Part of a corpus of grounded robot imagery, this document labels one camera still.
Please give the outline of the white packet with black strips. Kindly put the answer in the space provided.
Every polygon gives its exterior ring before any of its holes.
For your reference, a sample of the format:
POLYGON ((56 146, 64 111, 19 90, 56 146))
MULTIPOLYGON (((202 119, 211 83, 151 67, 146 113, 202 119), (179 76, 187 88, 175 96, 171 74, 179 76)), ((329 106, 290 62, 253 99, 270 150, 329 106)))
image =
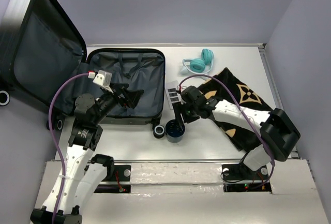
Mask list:
POLYGON ((170 110, 173 110, 174 103, 183 103, 181 95, 177 92, 179 90, 179 82, 171 81, 165 83, 165 95, 170 107, 170 110))

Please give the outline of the dark blue cup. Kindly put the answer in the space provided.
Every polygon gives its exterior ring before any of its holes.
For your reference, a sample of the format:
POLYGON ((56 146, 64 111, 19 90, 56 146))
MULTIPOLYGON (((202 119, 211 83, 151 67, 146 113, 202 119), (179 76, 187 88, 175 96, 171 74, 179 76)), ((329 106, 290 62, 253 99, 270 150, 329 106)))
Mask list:
POLYGON ((178 143, 183 139, 185 126, 180 125, 176 120, 170 120, 165 125, 167 140, 171 143, 178 143))

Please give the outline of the teal white headphones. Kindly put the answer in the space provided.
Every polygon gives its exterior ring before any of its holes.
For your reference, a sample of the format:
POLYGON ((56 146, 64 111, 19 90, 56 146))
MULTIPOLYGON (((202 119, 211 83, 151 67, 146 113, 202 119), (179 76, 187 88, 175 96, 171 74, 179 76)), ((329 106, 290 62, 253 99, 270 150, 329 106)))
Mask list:
POLYGON ((191 74, 203 75, 211 72, 214 65, 214 53, 210 49, 203 49, 200 58, 183 59, 180 76, 191 74))

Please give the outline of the black blanket with beige flowers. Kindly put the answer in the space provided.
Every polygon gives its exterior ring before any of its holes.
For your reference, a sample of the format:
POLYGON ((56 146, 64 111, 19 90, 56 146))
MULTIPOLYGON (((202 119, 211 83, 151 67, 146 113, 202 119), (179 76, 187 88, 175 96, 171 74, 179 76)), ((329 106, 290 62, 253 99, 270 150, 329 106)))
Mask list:
MULTIPOLYGON (((256 92, 254 92, 247 84, 240 81, 228 68, 225 68, 220 73, 214 75, 214 78, 221 81, 231 91, 241 107, 260 111, 272 110, 272 108, 256 92)), ((202 83, 198 86, 198 89, 207 99, 216 96, 218 98, 223 98, 230 103, 234 102, 228 92, 219 83, 212 79, 208 79, 202 83)), ((225 133, 238 151, 248 152, 260 144, 260 141, 253 131, 230 123, 218 121, 215 121, 214 123, 225 133)))

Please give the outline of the black and white suitcase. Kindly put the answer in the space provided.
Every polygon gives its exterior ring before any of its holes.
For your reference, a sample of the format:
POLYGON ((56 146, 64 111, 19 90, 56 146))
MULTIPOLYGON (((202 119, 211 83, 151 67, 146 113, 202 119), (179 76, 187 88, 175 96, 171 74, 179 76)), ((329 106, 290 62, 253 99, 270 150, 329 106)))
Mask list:
POLYGON ((16 90, 27 104, 53 107, 48 129, 61 130, 72 116, 78 96, 95 98, 102 90, 80 74, 104 70, 112 83, 127 83, 130 91, 144 90, 134 108, 116 106, 106 122, 151 124, 163 135, 165 55, 151 48, 99 48, 86 43, 57 0, 10 0, 1 20, 1 91, 16 90))

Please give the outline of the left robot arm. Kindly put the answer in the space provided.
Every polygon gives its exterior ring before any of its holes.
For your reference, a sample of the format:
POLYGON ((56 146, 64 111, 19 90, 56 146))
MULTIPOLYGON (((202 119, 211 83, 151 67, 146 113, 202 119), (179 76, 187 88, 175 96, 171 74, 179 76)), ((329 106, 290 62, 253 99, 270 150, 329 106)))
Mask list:
POLYGON ((83 94, 76 99, 64 166, 42 207, 33 209, 32 223, 82 222, 82 209, 99 183, 114 175, 113 157, 94 154, 103 132, 100 123, 118 104, 135 108, 144 93, 127 88, 128 84, 111 84, 99 98, 83 94))

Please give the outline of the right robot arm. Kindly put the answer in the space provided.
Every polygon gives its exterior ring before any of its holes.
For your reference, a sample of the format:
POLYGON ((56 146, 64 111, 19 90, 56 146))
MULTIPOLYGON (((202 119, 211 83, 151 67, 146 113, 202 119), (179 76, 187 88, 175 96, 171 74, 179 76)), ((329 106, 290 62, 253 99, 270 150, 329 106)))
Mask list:
POLYGON ((241 161, 228 170, 231 181, 247 180, 257 170, 275 161, 285 162, 300 139, 300 133, 288 115, 279 108, 270 111, 240 107, 224 98, 206 98, 195 86, 178 93, 173 102, 176 122, 180 130, 186 123, 200 118, 235 125, 251 131, 259 145, 249 149, 241 161))

